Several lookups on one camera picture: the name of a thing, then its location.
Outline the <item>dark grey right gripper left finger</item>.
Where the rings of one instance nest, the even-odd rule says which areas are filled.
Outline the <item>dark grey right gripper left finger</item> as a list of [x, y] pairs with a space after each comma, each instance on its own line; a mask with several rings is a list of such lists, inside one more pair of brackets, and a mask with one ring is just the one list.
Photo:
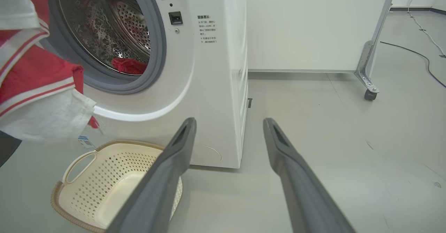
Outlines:
[[179, 179], [188, 170], [196, 120], [187, 118], [107, 228], [108, 233], [166, 233]]

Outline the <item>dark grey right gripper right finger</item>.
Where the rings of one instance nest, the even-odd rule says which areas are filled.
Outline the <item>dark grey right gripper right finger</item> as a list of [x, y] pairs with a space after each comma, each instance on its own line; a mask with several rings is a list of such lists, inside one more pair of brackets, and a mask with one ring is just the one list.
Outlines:
[[274, 119], [263, 120], [263, 134], [271, 168], [282, 183], [293, 232], [355, 232]]

